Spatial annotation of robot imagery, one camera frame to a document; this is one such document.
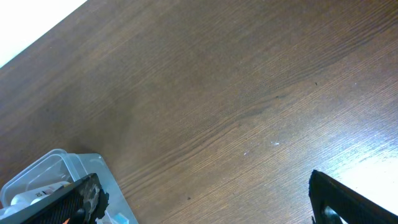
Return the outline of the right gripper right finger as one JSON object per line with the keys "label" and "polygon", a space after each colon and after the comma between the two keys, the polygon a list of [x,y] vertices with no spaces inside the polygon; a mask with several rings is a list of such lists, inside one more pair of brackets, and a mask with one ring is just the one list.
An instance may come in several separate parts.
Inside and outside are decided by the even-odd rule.
{"label": "right gripper right finger", "polygon": [[317,170],[310,176],[308,196],[316,224],[397,223],[397,215]]}

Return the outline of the white spray bottle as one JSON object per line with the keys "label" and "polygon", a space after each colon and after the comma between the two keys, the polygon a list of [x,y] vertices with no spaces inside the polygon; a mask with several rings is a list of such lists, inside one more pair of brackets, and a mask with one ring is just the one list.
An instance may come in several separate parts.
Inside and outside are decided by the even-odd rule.
{"label": "white spray bottle", "polygon": [[70,183],[67,181],[61,181],[15,195],[11,200],[10,206],[1,209],[1,219],[5,219],[26,207],[33,205],[34,203],[53,194],[56,190],[66,187],[69,184]]}

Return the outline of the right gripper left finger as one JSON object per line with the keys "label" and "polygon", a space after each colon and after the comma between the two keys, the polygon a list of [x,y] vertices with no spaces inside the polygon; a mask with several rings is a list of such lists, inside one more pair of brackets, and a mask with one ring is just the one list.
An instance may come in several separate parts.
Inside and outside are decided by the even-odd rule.
{"label": "right gripper left finger", "polygon": [[109,193],[91,173],[22,210],[19,223],[96,223],[105,215]]}

